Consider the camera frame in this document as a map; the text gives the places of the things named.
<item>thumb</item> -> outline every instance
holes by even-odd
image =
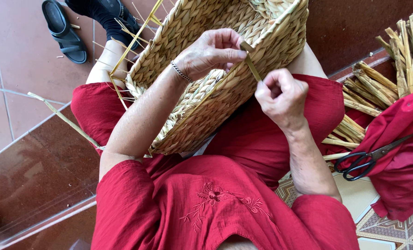
[[[215,48],[213,50],[213,63],[236,63],[246,58],[246,51],[233,48]]]
[[[271,98],[271,90],[262,81],[258,82],[258,87],[256,92],[254,92],[254,97],[256,97],[262,109],[264,106],[273,102],[273,99]]]

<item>woven basket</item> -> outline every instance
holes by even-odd
[[[179,0],[140,54],[126,86],[140,98],[171,60],[210,29],[232,28],[256,52],[260,76],[289,64],[305,45],[308,0]],[[151,153],[194,150],[254,93],[256,80],[241,62],[226,74],[212,70],[189,84]]]

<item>fingernail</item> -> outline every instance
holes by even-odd
[[[244,51],[244,50],[239,50],[239,52],[237,52],[237,54],[239,55],[240,59],[245,59],[246,58],[246,51]]]

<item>scissor handle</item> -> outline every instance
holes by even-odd
[[[373,159],[371,159],[371,160],[370,160],[369,162],[367,162],[367,163],[364,163],[364,164],[359,165],[359,166],[354,166],[354,168],[352,168],[352,167],[350,166],[350,168],[348,168],[347,171],[343,173],[343,177],[344,177],[344,179],[346,179],[346,180],[348,180],[348,181],[355,181],[355,180],[357,180],[357,179],[359,179],[359,178],[364,177],[366,174],[368,174],[368,173],[370,172],[370,170],[372,170],[372,168],[375,166],[375,164],[376,164],[376,161],[373,160]],[[367,166],[369,166],[369,167],[366,168],[360,175],[358,175],[358,176],[356,176],[356,177],[352,177],[352,178],[348,178],[348,177],[347,177],[348,173],[350,173],[351,171],[355,171],[355,170],[358,170],[358,169],[362,169],[362,168],[367,167]]]
[[[356,164],[358,164],[362,159],[364,159],[365,157],[367,157],[367,153],[366,152],[358,152],[358,153],[351,153],[348,154],[346,156],[343,156],[341,158],[339,158],[336,163],[334,164],[334,170],[338,173],[345,173],[347,172],[348,169],[344,169],[344,170],[339,170],[338,166],[341,162],[345,161],[346,159],[350,158],[350,157],[354,157],[354,156],[361,156],[358,159],[356,159]]]

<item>red blouse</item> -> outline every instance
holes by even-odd
[[[225,156],[191,157],[154,181],[128,160],[98,184],[93,250],[214,250],[233,234],[259,250],[359,249],[353,219],[336,199],[303,195],[289,208]]]

